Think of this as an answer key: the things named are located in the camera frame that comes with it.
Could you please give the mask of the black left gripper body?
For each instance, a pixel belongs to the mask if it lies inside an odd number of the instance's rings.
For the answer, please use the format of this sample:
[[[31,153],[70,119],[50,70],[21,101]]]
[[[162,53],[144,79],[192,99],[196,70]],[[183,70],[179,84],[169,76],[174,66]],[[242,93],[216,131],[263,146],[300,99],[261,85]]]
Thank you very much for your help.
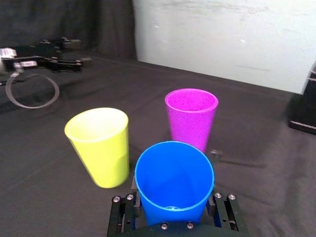
[[[8,46],[2,48],[2,71],[17,68],[46,67],[52,58],[61,58],[61,39],[42,40],[33,45]]]

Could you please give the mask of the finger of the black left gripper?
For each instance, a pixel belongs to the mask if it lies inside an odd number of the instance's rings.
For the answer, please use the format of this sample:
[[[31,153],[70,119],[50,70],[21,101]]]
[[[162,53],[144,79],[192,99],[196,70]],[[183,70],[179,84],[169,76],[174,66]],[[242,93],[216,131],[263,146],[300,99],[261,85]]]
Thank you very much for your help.
[[[52,58],[48,61],[48,69],[53,72],[80,72],[82,67],[89,65],[92,58],[84,57],[79,60],[63,60]]]
[[[61,38],[61,47],[63,49],[81,49],[81,40]]]

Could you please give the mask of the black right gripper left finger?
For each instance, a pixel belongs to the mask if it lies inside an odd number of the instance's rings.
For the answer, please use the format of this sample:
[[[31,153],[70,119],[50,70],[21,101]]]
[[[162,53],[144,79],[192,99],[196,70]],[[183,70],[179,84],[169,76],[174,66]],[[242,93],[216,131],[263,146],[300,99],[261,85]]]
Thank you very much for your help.
[[[136,229],[136,219],[141,215],[141,200],[135,177],[131,184],[131,192],[121,197],[112,198],[107,236],[114,237],[120,233]]]

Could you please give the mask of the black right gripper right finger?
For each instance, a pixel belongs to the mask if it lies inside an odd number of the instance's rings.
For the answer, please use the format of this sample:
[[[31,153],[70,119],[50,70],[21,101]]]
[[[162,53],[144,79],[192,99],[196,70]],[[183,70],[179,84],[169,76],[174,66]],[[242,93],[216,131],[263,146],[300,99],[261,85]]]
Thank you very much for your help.
[[[212,192],[207,204],[207,213],[213,217],[214,225],[233,232],[247,232],[236,194],[224,195]]]

